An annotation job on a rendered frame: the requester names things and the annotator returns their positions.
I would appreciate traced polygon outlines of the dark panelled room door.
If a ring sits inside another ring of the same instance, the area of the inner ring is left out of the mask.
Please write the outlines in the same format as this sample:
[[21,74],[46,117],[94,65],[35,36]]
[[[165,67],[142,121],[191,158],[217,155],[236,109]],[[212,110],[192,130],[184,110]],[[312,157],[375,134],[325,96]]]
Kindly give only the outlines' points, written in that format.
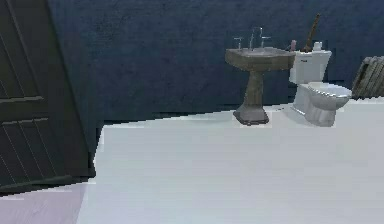
[[47,0],[0,0],[0,197],[86,182],[95,153]]

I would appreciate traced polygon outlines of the brown pedestal sink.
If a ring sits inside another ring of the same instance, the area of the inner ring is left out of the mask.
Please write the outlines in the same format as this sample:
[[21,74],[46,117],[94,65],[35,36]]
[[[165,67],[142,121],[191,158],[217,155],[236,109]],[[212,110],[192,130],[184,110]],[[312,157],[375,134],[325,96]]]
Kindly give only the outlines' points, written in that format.
[[295,53],[274,47],[227,49],[225,61],[249,73],[243,103],[233,112],[243,125],[267,124],[269,118],[263,109],[263,75],[265,72],[290,70]]

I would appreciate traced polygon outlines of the silver sink faucet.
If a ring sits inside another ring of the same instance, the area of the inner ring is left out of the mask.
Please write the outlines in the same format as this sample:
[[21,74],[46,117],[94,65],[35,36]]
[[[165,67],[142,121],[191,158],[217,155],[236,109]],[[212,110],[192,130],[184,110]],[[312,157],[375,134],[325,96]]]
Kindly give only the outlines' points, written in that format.
[[[248,39],[248,49],[253,51],[256,48],[263,48],[265,46],[265,42],[270,40],[270,36],[264,35],[263,27],[253,27],[251,31],[251,35]],[[236,42],[236,48],[242,49],[242,41],[243,37],[234,37],[233,40]]]

